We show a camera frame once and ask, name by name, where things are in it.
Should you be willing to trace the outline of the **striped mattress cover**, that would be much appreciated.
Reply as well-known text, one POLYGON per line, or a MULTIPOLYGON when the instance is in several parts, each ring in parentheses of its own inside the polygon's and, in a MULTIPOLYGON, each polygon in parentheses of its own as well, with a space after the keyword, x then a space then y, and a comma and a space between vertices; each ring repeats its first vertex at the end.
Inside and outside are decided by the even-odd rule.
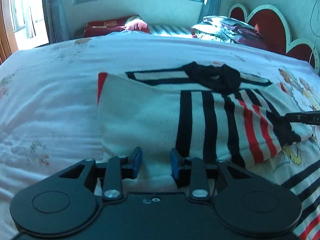
POLYGON ((172 25, 150 25, 150 34, 164 37, 193 38, 192 29, 172 25))

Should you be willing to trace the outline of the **white floral bed sheet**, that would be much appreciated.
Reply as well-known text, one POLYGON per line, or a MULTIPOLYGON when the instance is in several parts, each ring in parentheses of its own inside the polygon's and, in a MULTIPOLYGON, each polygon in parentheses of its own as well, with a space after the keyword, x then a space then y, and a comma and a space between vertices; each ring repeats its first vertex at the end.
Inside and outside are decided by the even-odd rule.
POLYGON ((17 234, 9 211, 17 192, 82 159, 108 159, 98 121, 100 72, 193 61, 282 82, 300 111, 319 109, 319 76, 308 63, 242 45, 133 32, 20 50, 1 65, 1 239, 17 234))

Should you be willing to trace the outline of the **blue-grey left curtain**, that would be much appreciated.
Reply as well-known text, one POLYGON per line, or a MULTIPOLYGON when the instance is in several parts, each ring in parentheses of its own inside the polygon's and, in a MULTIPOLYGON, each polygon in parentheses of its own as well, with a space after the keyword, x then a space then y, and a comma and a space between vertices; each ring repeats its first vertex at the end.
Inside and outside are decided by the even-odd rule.
POLYGON ((44 22, 50 44, 69 40, 62 0, 42 0, 44 22))

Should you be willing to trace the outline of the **red heart-shaped headboard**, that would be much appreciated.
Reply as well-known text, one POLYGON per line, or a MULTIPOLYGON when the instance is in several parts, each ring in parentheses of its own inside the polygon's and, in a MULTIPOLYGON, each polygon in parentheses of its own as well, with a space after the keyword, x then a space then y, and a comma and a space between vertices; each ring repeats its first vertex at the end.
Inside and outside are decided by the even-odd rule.
POLYGON ((307 38, 293 39, 284 15, 273 5, 260 5, 251 12, 236 3, 230 7, 228 16, 255 28, 263 37, 271 52, 307 61, 316 74, 319 73, 319 53, 315 43, 307 38))

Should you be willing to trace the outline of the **brown wooden door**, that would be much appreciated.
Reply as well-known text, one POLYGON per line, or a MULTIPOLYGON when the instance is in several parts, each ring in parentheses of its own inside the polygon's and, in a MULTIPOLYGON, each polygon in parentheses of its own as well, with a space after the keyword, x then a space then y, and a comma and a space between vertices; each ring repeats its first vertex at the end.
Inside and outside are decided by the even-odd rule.
POLYGON ((13 53, 18 51, 14 30, 10 17, 9 0, 1 0, 1 64, 7 60, 13 53))

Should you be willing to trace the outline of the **striped knit sweater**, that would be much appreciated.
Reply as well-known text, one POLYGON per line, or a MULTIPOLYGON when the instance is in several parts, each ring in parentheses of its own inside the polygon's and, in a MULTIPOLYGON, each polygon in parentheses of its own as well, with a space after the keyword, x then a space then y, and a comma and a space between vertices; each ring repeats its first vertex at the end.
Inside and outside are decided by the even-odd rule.
POLYGON ((285 146, 309 139, 292 124, 298 111, 287 88, 228 65, 192 62, 178 68, 98 75, 98 117, 107 158, 143 151, 138 177, 126 191, 176 188, 170 151, 206 163, 228 160, 248 168, 285 146))

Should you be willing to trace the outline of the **red folded blanket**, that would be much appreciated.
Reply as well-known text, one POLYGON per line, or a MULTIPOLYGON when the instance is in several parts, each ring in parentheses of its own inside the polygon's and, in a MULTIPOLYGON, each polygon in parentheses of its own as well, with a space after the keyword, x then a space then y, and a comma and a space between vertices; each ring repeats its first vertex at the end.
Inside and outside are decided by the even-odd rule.
POLYGON ((125 30, 150 33, 148 24, 144 22, 139 15, 134 15, 113 20, 88 22, 85 26, 83 37, 104 36, 125 30))

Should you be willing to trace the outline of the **pile of colourful bedding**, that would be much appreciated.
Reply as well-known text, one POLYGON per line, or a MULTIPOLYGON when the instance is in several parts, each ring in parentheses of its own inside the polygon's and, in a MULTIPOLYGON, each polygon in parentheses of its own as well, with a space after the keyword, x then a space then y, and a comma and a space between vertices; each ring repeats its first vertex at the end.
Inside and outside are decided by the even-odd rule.
POLYGON ((226 16, 204 16, 192 26, 193 38, 207 41, 242 44, 267 50, 262 35, 251 25, 226 16))

